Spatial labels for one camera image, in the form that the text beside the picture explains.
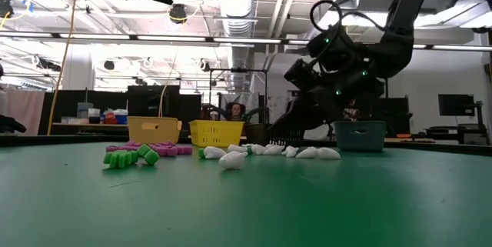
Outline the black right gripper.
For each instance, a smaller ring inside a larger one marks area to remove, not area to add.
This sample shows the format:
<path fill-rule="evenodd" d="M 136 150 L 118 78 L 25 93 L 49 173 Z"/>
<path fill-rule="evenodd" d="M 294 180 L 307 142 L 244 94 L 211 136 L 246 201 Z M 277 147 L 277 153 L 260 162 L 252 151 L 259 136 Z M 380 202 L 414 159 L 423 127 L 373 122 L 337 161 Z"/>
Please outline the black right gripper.
<path fill-rule="evenodd" d="M 307 50 L 312 60 L 300 58 L 284 74 L 299 95 L 273 129 L 315 129 L 343 118 L 350 100 L 383 95 L 384 83 L 374 74 L 374 60 L 339 25 L 310 40 Z"/>

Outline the black plastic basket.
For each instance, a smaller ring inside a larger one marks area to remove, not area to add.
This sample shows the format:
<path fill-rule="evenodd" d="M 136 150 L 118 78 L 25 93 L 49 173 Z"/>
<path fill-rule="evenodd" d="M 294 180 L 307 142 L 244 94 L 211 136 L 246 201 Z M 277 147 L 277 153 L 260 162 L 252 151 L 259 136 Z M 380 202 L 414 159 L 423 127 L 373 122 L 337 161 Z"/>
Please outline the black plastic basket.
<path fill-rule="evenodd" d="M 272 124 L 247 124 L 244 132 L 247 143 L 263 146 L 272 144 L 298 147 L 304 140 L 304 130 L 275 128 Z"/>

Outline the blue-grey plastic basket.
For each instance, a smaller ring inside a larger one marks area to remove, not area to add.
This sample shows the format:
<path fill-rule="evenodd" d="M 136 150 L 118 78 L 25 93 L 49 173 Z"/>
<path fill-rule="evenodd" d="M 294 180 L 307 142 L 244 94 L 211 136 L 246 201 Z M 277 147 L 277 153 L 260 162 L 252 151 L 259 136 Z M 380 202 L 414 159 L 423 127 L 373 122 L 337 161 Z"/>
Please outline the blue-grey plastic basket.
<path fill-rule="evenodd" d="M 381 152 L 387 124 L 384 121 L 335 122 L 337 147 L 342 151 Z"/>

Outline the yellow plastic basket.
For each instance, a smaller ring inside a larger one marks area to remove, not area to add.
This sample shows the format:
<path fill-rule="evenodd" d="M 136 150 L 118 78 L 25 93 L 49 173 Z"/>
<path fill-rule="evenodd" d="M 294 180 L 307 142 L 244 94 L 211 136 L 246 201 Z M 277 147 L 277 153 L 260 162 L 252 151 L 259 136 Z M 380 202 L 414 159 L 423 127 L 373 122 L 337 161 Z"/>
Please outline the yellow plastic basket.
<path fill-rule="evenodd" d="M 241 140 L 243 122 L 194 120 L 189 122 L 191 142 L 199 147 L 226 148 L 238 145 Z"/>

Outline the green table mat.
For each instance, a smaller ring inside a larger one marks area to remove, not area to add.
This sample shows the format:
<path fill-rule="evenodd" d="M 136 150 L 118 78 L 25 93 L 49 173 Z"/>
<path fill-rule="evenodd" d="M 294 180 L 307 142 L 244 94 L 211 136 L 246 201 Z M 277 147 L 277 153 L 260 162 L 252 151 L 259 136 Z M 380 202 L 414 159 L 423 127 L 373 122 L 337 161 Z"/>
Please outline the green table mat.
<path fill-rule="evenodd" d="M 336 161 L 164 158 L 102 143 L 0 149 L 0 247 L 492 247 L 492 158 L 408 149 Z"/>

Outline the orange plastic basket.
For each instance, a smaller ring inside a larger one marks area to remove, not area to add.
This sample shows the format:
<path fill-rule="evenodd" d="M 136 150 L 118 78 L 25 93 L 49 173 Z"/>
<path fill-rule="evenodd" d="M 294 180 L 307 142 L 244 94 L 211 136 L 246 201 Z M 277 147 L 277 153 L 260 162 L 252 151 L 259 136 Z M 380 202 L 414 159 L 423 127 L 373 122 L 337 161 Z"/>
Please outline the orange plastic basket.
<path fill-rule="evenodd" d="M 138 143 L 177 143 L 181 125 L 177 118 L 128 116 L 129 138 Z"/>

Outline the clear plastic tub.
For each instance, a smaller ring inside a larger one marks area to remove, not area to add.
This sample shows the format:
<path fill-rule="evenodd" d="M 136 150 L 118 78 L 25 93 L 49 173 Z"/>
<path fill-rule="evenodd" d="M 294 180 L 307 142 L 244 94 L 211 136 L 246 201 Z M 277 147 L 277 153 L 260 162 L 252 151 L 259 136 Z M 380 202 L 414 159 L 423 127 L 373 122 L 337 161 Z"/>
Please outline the clear plastic tub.
<path fill-rule="evenodd" d="M 94 105 L 90 102 L 79 102 L 77 104 L 77 117 L 88 118 L 88 111 L 94 108 Z"/>

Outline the black desk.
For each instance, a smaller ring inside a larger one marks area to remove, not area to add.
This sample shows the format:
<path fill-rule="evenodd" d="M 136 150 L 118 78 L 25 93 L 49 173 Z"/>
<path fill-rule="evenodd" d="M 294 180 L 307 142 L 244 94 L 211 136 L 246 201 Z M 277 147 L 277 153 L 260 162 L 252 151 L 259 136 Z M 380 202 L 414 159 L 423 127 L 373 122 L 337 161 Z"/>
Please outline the black desk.
<path fill-rule="evenodd" d="M 464 144 L 464 136 L 479 132 L 478 129 L 472 129 L 464 125 L 459 126 L 432 126 L 424 130 L 428 139 L 451 140 L 459 144 Z"/>

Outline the black computer monitor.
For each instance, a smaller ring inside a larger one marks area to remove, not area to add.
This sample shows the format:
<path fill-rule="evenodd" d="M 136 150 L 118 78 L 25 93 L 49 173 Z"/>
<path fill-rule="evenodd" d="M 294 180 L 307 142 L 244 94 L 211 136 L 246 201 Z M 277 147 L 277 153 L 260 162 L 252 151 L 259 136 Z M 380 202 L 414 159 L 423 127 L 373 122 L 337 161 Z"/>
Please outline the black computer monitor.
<path fill-rule="evenodd" d="M 439 114 L 441 116 L 475 116 L 474 104 L 473 95 L 438 95 Z"/>

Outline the wooden side table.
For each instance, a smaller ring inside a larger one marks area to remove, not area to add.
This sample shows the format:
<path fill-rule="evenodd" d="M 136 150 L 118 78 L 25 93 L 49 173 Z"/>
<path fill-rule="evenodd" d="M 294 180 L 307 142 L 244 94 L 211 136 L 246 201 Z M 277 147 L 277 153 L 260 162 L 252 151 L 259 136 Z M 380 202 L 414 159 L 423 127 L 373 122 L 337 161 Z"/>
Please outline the wooden side table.
<path fill-rule="evenodd" d="M 54 122 L 52 126 L 76 127 L 78 129 L 128 129 L 128 125 L 122 124 L 91 124 L 91 123 L 62 123 Z"/>

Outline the pink curtain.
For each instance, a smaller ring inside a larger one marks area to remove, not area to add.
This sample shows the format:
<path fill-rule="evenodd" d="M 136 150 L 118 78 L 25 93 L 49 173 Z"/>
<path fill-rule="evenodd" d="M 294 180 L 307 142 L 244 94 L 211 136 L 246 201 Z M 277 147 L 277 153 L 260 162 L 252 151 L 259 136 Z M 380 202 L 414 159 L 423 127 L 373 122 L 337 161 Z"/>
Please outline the pink curtain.
<path fill-rule="evenodd" d="M 21 135 L 37 135 L 42 116 L 45 93 L 13 89 L 0 89 L 0 115 L 12 117 L 26 127 Z"/>

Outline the black monitor stand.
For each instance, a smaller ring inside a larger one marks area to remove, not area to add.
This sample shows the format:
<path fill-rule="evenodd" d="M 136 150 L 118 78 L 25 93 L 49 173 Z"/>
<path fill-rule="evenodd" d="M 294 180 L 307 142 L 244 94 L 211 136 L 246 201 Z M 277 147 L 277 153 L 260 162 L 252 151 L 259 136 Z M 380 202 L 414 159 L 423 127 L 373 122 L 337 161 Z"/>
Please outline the black monitor stand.
<path fill-rule="evenodd" d="M 482 101 L 477 101 L 473 104 L 466 105 L 466 110 L 473 110 L 477 117 L 477 127 L 475 129 L 468 129 L 463 132 L 465 145 L 488 145 L 490 146 L 490 138 L 488 130 L 484 124 Z"/>

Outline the black robot station frame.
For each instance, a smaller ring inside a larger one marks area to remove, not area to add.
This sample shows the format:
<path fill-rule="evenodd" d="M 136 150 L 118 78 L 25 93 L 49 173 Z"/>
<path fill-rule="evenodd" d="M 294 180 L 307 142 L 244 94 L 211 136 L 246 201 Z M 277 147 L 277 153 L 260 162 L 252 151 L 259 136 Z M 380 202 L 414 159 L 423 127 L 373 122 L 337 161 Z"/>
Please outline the black robot station frame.
<path fill-rule="evenodd" d="M 213 77 L 213 72 L 218 71 L 220 72 L 219 75 L 217 75 L 215 78 Z M 264 109 L 263 112 L 263 123 L 268 124 L 270 122 L 270 112 L 268 108 L 268 71 L 264 69 L 253 69 L 253 68 L 241 68 L 241 67 L 236 67 L 236 68 L 210 68 L 209 71 L 209 76 L 208 76 L 208 97 L 211 97 L 211 91 L 212 88 L 214 87 L 212 85 L 212 82 L 215 81 L 219 76 L 223 75 L 225 72 L 230 72 L 230 73 L 256 73 L 260 72 L 263 74 L 263 78 L 259 76 L 259 79 L 261 79 L 264 83 L 264 106 L 262 107 Z"/>

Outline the black partition wall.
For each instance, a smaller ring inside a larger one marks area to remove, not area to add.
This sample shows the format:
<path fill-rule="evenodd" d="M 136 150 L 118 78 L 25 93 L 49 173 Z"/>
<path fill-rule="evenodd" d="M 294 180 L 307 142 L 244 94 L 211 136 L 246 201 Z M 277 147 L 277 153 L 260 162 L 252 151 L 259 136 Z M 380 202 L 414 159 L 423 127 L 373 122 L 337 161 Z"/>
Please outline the black partition wall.
<path fill-rule="evenodd" d="M 186 95 L 177 85 L 130 85 L 126 92 L 94 90 L 61 90 L 57 94 L 52 123 L 64 117 L 77 115 L 77 104 L 90 102 L 94 108 L 126 109 L 130 116 L 156 117 L 163 108 L 163 116 L 177 118 L 182 122 L 181 132 L 189 132 L 189 122 L 201 114 L 201 96 Z"/>

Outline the black metal table frame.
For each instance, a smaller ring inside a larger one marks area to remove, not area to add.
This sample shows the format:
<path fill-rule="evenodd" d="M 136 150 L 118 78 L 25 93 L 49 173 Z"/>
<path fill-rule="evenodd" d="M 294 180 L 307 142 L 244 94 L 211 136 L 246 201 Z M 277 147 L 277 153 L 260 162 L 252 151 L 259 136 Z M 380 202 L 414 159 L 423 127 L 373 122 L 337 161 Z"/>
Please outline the black metal table frame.
<path fill-rule="evenodd" d="M 19 147 L 30 145 L 85 144 L 96 142 L 127 142 L 128 136 L 123 135 L 36 135 L 20 136 L 13 134 L 0 135 L 0 147 Z M 445 145 L 419 142 L 385 142 L 389 149 L 414 149 L 430 152 L 449 152 L 465 155 L 481 155 L 492 157 L 492 146 L 485 145 Z"/>

